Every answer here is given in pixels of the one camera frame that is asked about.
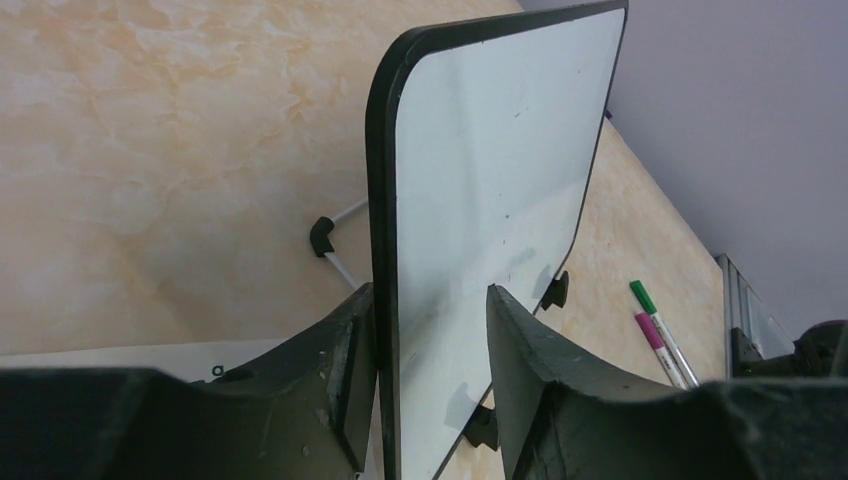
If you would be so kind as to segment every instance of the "wall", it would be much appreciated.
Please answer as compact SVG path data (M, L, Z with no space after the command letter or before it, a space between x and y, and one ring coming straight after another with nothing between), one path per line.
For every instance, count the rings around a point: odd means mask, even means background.
M609 104L707 248L793 338L848 314L846 18L837 0L632 1Z
M0 354L286 338L389 44L511 0L0 0ZM363 217L336 237L369 278Z

